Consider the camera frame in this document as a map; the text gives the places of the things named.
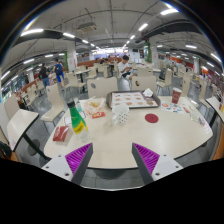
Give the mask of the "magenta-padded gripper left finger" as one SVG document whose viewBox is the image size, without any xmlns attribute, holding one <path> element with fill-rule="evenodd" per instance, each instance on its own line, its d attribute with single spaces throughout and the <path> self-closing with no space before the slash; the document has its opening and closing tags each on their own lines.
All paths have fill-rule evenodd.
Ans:
<svg viewBox="0 0 224 224">
<path fill-rule="evenodd" d="M 58 155 L 42 169 L 80 185 L 93 154 L 93 144 L 86 144 L 67 155 Z"/>
</svg>

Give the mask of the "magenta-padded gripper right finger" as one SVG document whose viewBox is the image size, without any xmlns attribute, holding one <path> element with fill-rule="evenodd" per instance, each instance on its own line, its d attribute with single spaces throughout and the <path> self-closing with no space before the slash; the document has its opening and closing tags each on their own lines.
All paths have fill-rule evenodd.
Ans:
<svg viewBox="0 0 224 224">
<path fill-rule="evenodd" d="M 145 185 L 182 169 L 182 166 L 168 155 L 157 154 L 137 143 L 132 144 L 132 154 Z"/>
</svg>

